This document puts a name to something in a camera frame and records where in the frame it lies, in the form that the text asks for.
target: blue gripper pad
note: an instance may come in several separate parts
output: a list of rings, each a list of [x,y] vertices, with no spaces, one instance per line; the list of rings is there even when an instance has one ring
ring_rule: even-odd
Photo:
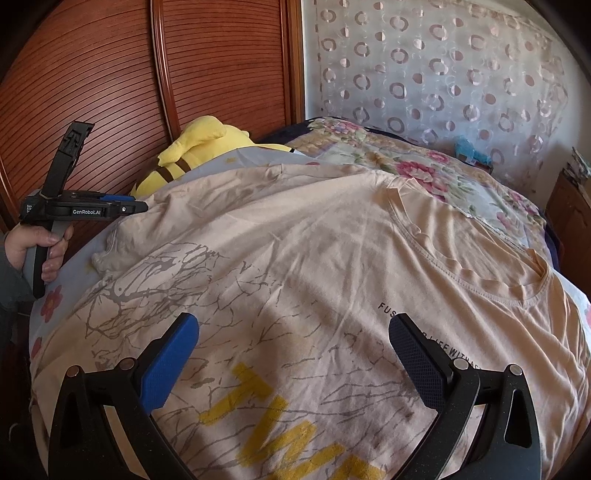
[[[99,200],[104,200],[105,202],[134,202],[135,197],[130,197],[129,195],[103,195]]]
[[[155,408],[164,406],[164,402],[166,402],[199,340],[199,323],[190,313],[179,315],[170,329],[175,326],[176,329],[166,340],[141,378],[139,401],[148,415]],[[163,339],[169,335],[169,331],[164,334]]]

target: yellow plush toy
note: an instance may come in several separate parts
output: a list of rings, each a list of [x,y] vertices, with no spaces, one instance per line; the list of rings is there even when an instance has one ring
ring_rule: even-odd
[[[248,132],[224,125],[214,116],[199,117],[189,123],[180,137],[158,156],[159,168],[134,185],[131,195],[151,195],[168,182],[215,157],[236,148],[254,146],[293,151],[285,145],[257,145],[249,138]]]

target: bed sheet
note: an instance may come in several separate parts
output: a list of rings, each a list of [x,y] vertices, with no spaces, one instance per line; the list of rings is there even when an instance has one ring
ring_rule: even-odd
[[[190,180],[226,170],[232,170],[234,168],[268,166],[281,163],[338,163],[338,158],[342,160],[342,163],[350,163],[350,157],[347,156],[337,156],[337,158],[329,156],[328,159],[325,160],[324,158],[313,159],[306,155],[272,151],[259,147],[241,148],[230,151],[201,165],[186,173],[178,180],[166,185],[163,189],[172,188],[173,186]],[[79,299],[83,297],[84,292],[100,280],[98,273],[92,266],[91,257],[94,253],[104,250],[106,237],[115,227],[115,224],[116,222],[109,225],[99,235],[86,244],[76,255],[74,255],[74,257],[62,267],[56,280],[47,286],[46,296],[37,300],[33,305],[29,328],[29,349],[31,359],[35,358],[45,339],[51,335],[51,332],[56,328],[60,321],[73,311]],[[558,275],[558,277],[561,280],[565,291],[577,305],[587,344],[591,349],[591,304],[585,294],[571,282],[562,275]]]
[[[380,135],[349,121],[321,117],[288,146],[330,163],[355,163],[415,178],[431,195],[478,218],[507,240],[533,248],[552,264],[545,220],[523,195],[487,172],[441,152]]]

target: sleeve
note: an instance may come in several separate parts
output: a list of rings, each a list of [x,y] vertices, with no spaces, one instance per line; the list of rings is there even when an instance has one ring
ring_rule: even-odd
[[[4,319],[7,312],[17,309],[17,302],[35,300],[22,272],[16,270],[6,258],[5,239],[6,235],[2,238],[0,246],[0,321]]]

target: wrinkled fabric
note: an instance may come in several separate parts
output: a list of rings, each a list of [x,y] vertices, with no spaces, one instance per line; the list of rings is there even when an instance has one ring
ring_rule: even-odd
[[[200,479],[392,477],[435,417],[391,348],[399,312],[451,358],[522,366],[544,478],[589,424],[589,354],[551,268],[415,180],[279,165],[147,201],[95,254],[102,280],[32,365],[48,429],[70,365],[113,368],[181,312],[199,319],[200,339],[152,415]]]

